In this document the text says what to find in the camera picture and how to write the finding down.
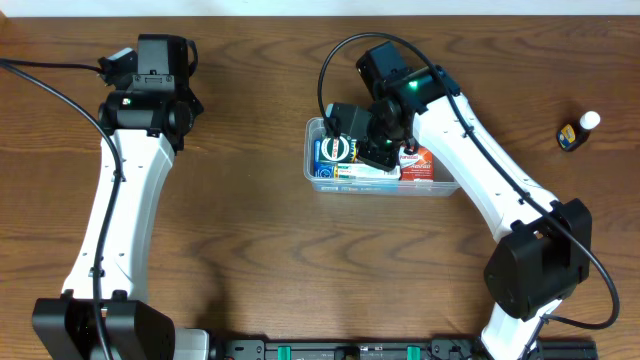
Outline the white green medicine box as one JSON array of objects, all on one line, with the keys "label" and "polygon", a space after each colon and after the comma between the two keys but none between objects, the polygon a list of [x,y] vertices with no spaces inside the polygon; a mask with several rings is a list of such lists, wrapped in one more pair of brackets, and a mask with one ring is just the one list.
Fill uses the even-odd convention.
[{"label": "white green medicine box", "polygon": [[385,171],[364,163],[338,163],[333,168],[333,176],[339,179],[398,180],[401,172],[399,166]]}]

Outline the blue KoolFever box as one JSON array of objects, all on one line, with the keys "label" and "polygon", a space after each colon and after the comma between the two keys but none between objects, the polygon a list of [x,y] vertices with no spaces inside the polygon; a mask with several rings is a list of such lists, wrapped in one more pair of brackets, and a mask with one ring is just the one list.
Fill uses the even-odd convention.
[{"label": "blue KoolFever box", "polygon": [[313,169],[317,178],[331,178],[335,161],[331,159],[330,146],[333,140],[330,138],[314,141]]}]

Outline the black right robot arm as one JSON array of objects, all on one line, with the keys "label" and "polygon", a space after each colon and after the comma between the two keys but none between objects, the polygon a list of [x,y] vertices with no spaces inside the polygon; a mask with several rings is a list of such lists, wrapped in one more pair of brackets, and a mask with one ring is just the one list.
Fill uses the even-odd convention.
[{"label": "black right robot arm", "polygon": [[539,359],[554,310],[589,276],[592,218],[578,199],[560,202],[509,157],[440,66],[412,69],[390,42],[356,68],[373,98],[359,151],[375,167],[403,145],[432,151],[486,221],[496,248],[484,270],[494,299],[480,343],[489,359]]}]

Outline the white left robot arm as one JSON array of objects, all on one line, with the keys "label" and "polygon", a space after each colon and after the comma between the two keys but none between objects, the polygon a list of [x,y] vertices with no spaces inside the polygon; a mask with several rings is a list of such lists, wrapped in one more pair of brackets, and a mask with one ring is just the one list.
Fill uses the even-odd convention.
[{"label": "white left robot arm", "polygon": [[96,195],[74,266],[58,297],[37,299],[33,329],[54,359],[207,359],[209,333],[152,308],[147,276],[163,185],[204,110],[189,86],[196,45],[142,34],[99,64],[114,89],[98,113]]}]

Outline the dark syrup bottle white cap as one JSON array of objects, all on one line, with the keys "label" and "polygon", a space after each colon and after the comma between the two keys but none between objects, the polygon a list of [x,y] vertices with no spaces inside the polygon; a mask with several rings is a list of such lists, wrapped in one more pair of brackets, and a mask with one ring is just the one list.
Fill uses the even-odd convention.
[{"label": "dark syrup bottle white cap", "polygon": [[584,113],[579,120],[563,125],[556,133],[556,140],[560,148],[565,152],[572,152],[584,144],[592,130],[601,121],[600,115],[595,111]]}]

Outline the clear plastic container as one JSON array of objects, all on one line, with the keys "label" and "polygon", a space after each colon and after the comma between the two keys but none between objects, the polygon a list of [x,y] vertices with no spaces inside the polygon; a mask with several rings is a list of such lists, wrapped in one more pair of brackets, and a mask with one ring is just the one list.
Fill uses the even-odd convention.
[{"label": "clear plastic container", "polygon": [[312,188],[321,193],[373,194],[394,196],[448,197],[460,188],[444,165],[435,158],[433,181],[358,180],[319,178],[315,176],[314,142],[325,135],[321,117],[311,118],[306,125],[303,173]]}]

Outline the red Panadol box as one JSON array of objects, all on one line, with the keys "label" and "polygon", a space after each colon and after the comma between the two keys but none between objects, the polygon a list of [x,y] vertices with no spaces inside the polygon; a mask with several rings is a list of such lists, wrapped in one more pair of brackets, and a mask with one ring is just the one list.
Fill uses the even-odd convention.
[{"label": "red Panadol box", "polygon": [[401,167],[401,181],[428,181],[434,180],[434,161],[432,153],[419,147],[415,153],[409,154],[406,147],[399,150],[399,164]]}]

